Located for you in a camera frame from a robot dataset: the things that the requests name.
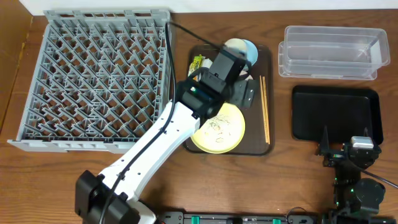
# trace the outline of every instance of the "brown wood surface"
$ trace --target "brown wood surface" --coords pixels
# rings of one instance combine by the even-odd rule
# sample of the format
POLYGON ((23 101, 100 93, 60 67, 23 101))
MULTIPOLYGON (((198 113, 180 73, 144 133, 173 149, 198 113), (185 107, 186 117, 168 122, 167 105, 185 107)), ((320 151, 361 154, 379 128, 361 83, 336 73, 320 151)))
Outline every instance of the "brown wood surface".
MULTIPOLYGON (((175 21, 215 42, 233 37, 266 45, 274 66, 275 148, 266 157, 190 154, 182 148, 149 181, 142 199, 157 209, 191 212, 278 213, 301 206, 312 212, 333 207, 334 172, 322 167, 314 142, 296 141, 291 130, 295 85, 371 87, 379 93, 384 142, 369 168, 398 182, 398 10, 290 11, 177 14, 175 21), (289 25, 377 27, 386 30, 391 64, 374 81, 282 78, 278 44, 289 25)), ((108 152, 34 153, 6 143, 16 136, 47 22, 35 17, 0 135, 0 223, 81 223, 74 213, 75 181, 86 169, 98 173, 120 155, 108 152)), ((177 76, 187 71, 189 50, 201 42, 177 31, 177 76)), ((398 190, 386 186, 381 215, 398 218, 398 190)))

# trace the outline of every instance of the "clear plastic container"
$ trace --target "clear plastic container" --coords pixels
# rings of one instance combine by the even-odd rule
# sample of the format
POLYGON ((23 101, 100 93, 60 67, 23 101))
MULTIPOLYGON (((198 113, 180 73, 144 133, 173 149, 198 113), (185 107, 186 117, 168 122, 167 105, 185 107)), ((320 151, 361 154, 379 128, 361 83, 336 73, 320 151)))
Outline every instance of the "clear plastic container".
POLYGON ((279 44, 282 77, 373 80, 389 63, 382 29, 288 26, 279 44))

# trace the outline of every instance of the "green tape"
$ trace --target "green tape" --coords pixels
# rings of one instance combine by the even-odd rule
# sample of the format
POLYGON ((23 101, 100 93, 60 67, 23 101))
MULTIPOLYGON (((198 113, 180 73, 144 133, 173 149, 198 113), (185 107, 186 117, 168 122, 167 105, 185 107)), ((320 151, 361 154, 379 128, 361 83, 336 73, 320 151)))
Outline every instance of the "green tape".
POLYGON ((200 217, 192 217, 191 224, 200 224, 200 217))

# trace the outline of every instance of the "drying rack grid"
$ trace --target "drying rack grid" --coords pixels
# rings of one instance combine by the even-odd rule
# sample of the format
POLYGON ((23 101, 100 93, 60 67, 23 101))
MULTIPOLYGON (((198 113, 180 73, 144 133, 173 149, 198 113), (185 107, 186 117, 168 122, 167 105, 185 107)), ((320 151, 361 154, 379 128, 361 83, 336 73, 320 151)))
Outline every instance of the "drying rack grid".
POLYGON ((168 11, 45 11, 16 141, 25 151, 124 153, 169 100, 168 11))

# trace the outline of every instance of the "yellow plate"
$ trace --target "yellow plate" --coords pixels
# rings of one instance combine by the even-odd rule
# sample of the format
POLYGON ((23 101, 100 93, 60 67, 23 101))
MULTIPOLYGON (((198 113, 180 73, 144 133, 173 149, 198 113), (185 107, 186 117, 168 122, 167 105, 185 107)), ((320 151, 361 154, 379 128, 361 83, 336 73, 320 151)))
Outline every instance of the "yellow plate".
POLYGON ((207 120, 191 137, 201 150, 213 154, 228 152, 241 142, 244 118, 235 105, 224 103, 217 116, 207 120))

